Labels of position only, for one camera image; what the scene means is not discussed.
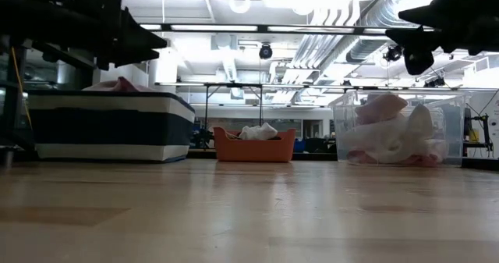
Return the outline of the white shirt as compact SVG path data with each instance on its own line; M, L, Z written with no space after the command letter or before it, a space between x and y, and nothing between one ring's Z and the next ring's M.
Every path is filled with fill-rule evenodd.
M407 134L408 120L399 117L363 124L341 134L340 146L349 162L357 164L393 164L414 154Z

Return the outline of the orange plastic bin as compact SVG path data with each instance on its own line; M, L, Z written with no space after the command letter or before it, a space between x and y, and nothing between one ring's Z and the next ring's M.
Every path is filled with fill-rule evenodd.
M296 129L279 132L277 140L230 139L221 127L214 128L214 146L220 162L290 162Z

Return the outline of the navy fabric storage bin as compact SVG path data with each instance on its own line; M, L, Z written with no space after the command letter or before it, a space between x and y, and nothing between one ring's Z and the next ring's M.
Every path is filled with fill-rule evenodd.
M176 161L188 153L196 117L163 92L36 90L28 107L43 159Z

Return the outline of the round ceiling lamp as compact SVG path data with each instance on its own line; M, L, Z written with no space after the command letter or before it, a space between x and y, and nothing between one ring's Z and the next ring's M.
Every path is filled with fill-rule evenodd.
M251 0L229 0L228 5L234 13L244 14L249 11Z

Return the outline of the clear plastic bin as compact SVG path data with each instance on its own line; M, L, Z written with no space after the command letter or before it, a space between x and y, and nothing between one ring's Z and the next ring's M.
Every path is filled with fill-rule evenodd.
M430 110L434 125L434 138L444 138L448 143L448 155L442 163L426 166L417 157L407 158L393 164L357 164L349 162L347 151L342 149L339 136L359 124L356 122L355 109L364 105L369 94L396 94L405 99L408 105L396 117L409 119L417 105L424 105ZM354 165L395 165L415 167L437 167L439 165L459 166L463 156L463 136L465 123L466 96L459 91L429 91L416 89L403 90L352 90L330 103L333 115L334 134L338 160Z

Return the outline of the black background table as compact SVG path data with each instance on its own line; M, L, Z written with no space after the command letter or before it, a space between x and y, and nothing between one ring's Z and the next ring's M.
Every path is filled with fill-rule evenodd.
M209 103L209 98L213 93L215 93L220 87L227 87L227 88L249 88L258 98L259 100L259 125L262 126L264 123L264 116L263 116L263 91L264 87L263 84L248 84L248 83L236 83L236 82L227 82L227 83L204 83L202 86L206 87L206 97L205 97L205 104L204 104L204 129L205 132L208 131L208 103ZM209 90L211 87L216 87L216 90L213 93L209 93ZM260 93L258 94L254 88L258 88L260 90Z

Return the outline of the silver ventilation duct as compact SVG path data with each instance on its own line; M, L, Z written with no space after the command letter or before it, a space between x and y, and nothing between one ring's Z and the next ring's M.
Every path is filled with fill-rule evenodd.
M429 5L433 0L376 0L367 10L360 14L356 25L361 27L416 27L416 24L401 20L398 13ZM364 36L345 39L353 46L346 53L347 62L364 62L374 52L385 46L386 40L367 39Z

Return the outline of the black tripod stand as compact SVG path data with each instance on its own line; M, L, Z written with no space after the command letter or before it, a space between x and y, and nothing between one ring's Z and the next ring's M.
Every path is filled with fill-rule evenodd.
M464 125L464 140L463 140L463 155L468 156L468 149L472 148L474 151L485 149L488 158L494 158L494 143L490 138L490 131L488 126L489 116L485 113L484 115L478 116L466 116ZM480 129L483 132L483 139L480 139L480 132L477 129L472 128L472 122L477 121L480 125Z

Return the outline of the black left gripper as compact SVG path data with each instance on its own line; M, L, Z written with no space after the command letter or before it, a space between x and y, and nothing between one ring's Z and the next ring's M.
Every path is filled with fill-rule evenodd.
M61 6L65 19L58 44L93 53L98 69L109 70L110 65L120 67L159 58L155 50L121 51L123 35L126 47L167 47L165 39L141 27L129 11L122 11L122 0L62 0Z

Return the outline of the white garment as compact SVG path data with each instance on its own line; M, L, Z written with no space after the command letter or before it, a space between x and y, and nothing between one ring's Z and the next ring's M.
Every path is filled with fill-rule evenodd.
M448 155L448 143L444 138L434 138L434 125L430 110L417 105L409 116L405 142L410 158L417 157L426 166L442 163Z

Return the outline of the black table frame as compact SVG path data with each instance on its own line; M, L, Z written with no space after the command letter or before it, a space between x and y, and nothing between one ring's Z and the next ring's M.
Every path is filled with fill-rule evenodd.
M192 149L189 150L187 158L202 158L202 159L216 159L217 154L214 149ZM313 153L303 154L294 153L292 155L293 161L332 161L338 160L336 154ZM463 169L476 169L491 172L499 172L499 159L496 158L462 158L461 167Z

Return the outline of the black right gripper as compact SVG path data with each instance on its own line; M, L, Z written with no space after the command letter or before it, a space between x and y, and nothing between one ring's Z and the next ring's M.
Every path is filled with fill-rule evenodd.
M409 75L420 75L434 64L433 51L445 46L447 31L457 47L469 54L499 52L499 0L433 0L432 5L400 11L402 20L419 25L435 25L439 30L387 29L385 35L403 47Z

